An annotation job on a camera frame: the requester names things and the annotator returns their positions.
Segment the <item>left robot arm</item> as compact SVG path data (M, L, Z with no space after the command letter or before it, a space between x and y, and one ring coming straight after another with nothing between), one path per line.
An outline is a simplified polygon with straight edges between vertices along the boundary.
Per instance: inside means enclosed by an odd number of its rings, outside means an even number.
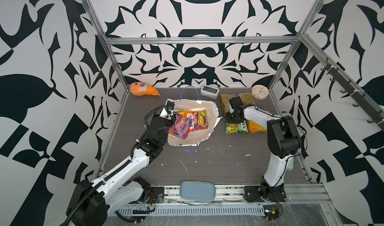
M64 226L102 226L107 218L124 205L144 202L151 185L141 177L132 178L162 152L169 129L176 121L175 113L155 115L136 141L131 153L106 174L89 182L79 182L66 210Z

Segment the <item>blue checkered paper bag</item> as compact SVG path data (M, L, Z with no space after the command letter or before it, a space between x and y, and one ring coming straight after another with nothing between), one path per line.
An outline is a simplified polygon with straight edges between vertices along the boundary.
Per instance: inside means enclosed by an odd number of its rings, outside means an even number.
M183 150L189 146L199 147L202 142L211 137L221 120L216 103L201 98L205 96L217 99L219 89L204 85L196 92L195 100L183 98L183 93L181 93L178 100L168 99L166 101L176 114L175 125L170 128L168 136L168 143L171 146L182 147Z

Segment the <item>yellow orange candy bag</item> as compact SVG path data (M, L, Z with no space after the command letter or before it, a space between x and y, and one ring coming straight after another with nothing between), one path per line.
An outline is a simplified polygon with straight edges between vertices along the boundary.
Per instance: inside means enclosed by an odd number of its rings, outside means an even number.
M266 133L267 132L266 128L262 127L261 125L255 123L253 121L248 120L247 124L248 124L248 132L249 133Z

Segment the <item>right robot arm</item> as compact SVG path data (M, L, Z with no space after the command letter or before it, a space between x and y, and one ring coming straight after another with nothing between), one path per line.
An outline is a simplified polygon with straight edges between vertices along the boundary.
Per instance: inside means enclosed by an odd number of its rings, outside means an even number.
M259 189L254 190L257 195L252 196L253 190L246 190L245 198L248 201L257 198L270 200L283 192L288 164L303 147L298 127L292 117L278 116L255 105L246 104L239 96L231 98L229 103L232 110L226 113L228 123L240 124L249 120L267 130L267 143L271 151L269 165Z

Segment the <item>purple black cherry candy bag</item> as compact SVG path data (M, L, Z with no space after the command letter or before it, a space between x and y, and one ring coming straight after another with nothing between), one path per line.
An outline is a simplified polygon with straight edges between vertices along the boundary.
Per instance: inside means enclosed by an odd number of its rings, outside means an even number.
M180 139L186 139L192 125L192 119L179 113L175 113L175 117L175 124L169 129L169 134Z

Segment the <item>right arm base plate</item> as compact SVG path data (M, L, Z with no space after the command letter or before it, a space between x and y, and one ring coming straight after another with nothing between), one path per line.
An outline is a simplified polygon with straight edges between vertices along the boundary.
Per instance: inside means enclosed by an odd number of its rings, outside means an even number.
M245 186L244 199L249 203L254 202L284 202L286 200L286 192L284 185L270 187L269 185L261 186Z

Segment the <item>orange Fox's fruits candy bag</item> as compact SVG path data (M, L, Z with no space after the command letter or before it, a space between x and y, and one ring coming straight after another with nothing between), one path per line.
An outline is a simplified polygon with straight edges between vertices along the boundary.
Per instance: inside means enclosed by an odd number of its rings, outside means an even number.
M189 132L205 130L208 127L207 111L185 111L185 116L192 120Z

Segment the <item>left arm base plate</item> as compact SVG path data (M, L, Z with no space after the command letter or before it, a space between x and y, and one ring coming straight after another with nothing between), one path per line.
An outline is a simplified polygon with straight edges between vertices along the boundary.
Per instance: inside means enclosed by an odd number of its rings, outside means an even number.
M165 195L164 187L151 187L150 193L146 199L147 204L157 204L163 201Z

